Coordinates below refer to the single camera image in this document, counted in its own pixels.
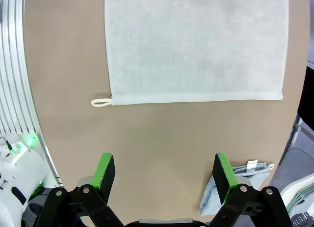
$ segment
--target tan tabletop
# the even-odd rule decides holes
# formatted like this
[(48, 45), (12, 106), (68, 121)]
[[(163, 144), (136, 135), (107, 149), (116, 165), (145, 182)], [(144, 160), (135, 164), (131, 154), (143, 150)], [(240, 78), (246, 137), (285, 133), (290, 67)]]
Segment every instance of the tan tabletop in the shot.
[(116, 176), (109, 206), (125, 224), (208, 221), (199, 216), (199, 203), (216, 152), (227, 153), (233, 165), (258, 159), (277, 166), (296, 116), (309, 43), (309, 0), (289, 6), (282, 101), (94, 108), (92, 99), (110, 97), (104, 0), (26, 0), (30, 85), (65, 187), (92, 175), (101, 154), (111, 152)]

